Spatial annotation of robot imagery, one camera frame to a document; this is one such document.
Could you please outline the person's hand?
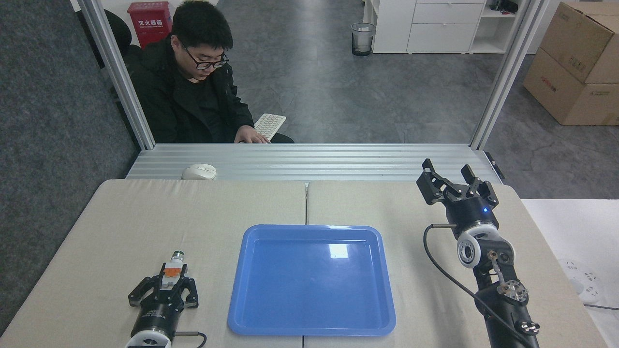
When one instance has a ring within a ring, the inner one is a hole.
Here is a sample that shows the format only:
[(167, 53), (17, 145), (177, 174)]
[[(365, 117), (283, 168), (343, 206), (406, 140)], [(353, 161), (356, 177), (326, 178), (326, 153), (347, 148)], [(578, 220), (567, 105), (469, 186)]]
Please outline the person's hand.
[(268, 144), (270, 143), (270, 140), (261, 133), (257, 132), (255, 128), (248, 125), (243, 125), (238, 128), (235, 134), (234, 143)]

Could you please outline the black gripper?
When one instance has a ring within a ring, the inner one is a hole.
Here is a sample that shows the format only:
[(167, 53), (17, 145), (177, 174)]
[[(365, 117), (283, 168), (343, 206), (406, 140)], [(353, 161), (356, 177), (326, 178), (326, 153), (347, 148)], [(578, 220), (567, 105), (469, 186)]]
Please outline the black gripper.
[[(195, 280), (186, 275), (187, 264), (180, 266), (179, 263), (170, 263), (168, 277), (171, 279), (172, 288), (161, 290), (165, 265), (166, 263), (162, 264), (157, 275), (142, 279), (128, 295), (130, 306), (141, 308), (131, 331), (132, 336), (140, 331), (157, 331), (166, 337), (173, 337), (177, 331), (179, 315), (184, 308), (199, 306)], [(145, 298), (149, 290), (152, 290), (152, 293)], [(188, 294), (183, 301), (185, 290)]]
[(468, 185), (464, 199), (462, 199), (462, 185), (456, 185), (437, 174), (429, 158), (424, 160), (422, 168), (422, 174), (416, 185), (427, 205), (444, 201), (447, 221), (456, 225), (452, 229), (455, 238), (480, 224), (490, 223), (496, 228), (500, 226), (492, 212), (498, 205), (494, 189), (489, 181), (483, 181), (475, 176), (470, 165), (467, 164), (460, 170)]

